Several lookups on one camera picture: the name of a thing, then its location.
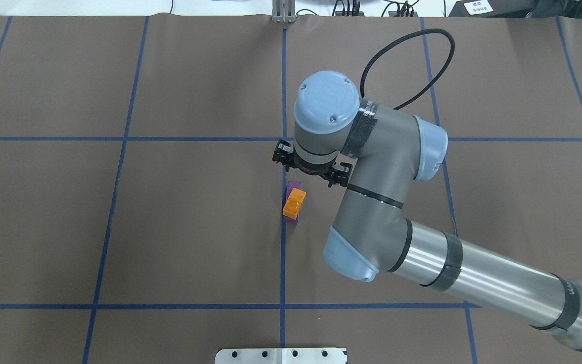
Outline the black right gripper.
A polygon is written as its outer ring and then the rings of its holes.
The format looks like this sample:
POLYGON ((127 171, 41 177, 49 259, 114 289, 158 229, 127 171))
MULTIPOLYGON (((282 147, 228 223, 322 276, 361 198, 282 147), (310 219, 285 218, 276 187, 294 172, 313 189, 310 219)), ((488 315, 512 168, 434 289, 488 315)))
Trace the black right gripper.
POLYGON ((330 154, 317 155, 305 150, 294 150, 291 168, 298 169, 307 175, 327 175, 333 171, 333 164, 338 155, 338 151, 330 154))

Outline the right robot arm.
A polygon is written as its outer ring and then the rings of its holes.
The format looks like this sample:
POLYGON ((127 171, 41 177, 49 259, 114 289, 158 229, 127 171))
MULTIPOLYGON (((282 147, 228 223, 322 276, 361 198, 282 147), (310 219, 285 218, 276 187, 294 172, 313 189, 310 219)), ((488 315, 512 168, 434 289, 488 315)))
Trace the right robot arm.
POLYGON ((416 180, 443 163, 448 134, 361 97, 349 77, 308 76, 294 103, 295 168, 346 187, 323 259, 369 283, 381 271, 498 309, 582 352, 582 280, 568 280, 403 216, 416 180))

